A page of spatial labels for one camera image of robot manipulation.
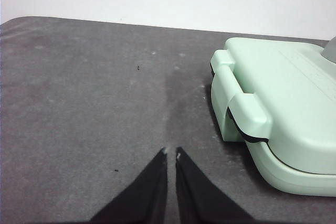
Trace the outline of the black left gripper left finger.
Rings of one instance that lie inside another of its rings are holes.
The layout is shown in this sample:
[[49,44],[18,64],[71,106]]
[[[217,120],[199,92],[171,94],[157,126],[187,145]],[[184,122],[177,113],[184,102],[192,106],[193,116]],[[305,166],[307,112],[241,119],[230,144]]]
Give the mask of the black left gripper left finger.
[[91,223],[163,223],[167,201],[167,152],[162,148],[136,179],[97,212]]

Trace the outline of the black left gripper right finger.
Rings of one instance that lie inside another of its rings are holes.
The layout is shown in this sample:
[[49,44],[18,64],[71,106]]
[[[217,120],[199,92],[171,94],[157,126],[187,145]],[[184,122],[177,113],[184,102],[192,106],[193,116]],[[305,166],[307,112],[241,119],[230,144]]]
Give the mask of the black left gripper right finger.
[[255,223],[216,187],[181,147],[176,149],[176,195],[181,223]]

